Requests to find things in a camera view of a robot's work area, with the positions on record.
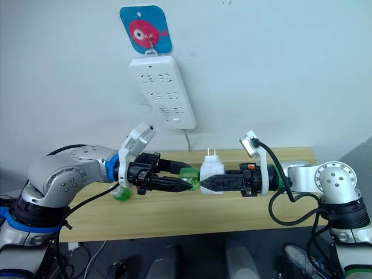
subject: pink fish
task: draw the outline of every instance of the pink fish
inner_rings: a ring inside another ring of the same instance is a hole
[[[135,19],[130,23],[129,26],[130,34],[133,40],[144,48],[150,48],[150,42],[148,37],[151,38],[152,44],[155,46],[160,40],[161,36],[168,37],[168,32],[160,32],[150,22],[143,19]]]

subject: wooden table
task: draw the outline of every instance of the wooden table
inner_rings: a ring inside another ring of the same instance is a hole
[[[311,148],[274,148],[279,160],[307,160],[315,163]],[[226,169],[238,169],[242,162],[254,162],[243,150],[218,151]],[[163,153],[161,158],[189,163],[200,167],[204,151]],[[108,184],[93,183],[84,188],[71,203],[72,206],[105,189]],[[127,202],[119,202],[107,194],[92,201],[75,213],[68,221],[71,231],[64,228],[62,242],[99,241],[219,233],[226,231],[280,228],[269,216],[268,204],[272,196],[243,198],[240,192],[223,195],[203,195],[200,191],[168,193],[148,191],[145,196],[133,194]],[[287,196],[279,197],[274,213],[282,220],[290,221],[316,208],[314,199],[303,198],[291,203]],[[313,218],[300,226],[311,226]]]

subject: power outlet socket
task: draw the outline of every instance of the power outlet socket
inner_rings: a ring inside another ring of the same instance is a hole
[[[129,68],[165,127],[195,128],[194,112],[177,63],[172,56],[136,58],[132,60]]]

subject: fish eye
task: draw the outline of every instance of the fish eye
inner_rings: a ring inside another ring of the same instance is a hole
[[[145,34],[139,29],[134,30],[133,34],[139,40],[143,40],[145,38]]]

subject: green bottle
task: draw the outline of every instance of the green bottle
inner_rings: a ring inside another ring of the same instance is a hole
[[[192,185],[189,191],[195,191],[200,188],[200,171],[194,167],[184,167],[181,169],[180,179]]]
[[[113,191],[111,191],[111,194],[113,194],[114,199],[120,202],[126,202],[130,199],[132,195],[132,191],[126,187],[117,187]]]

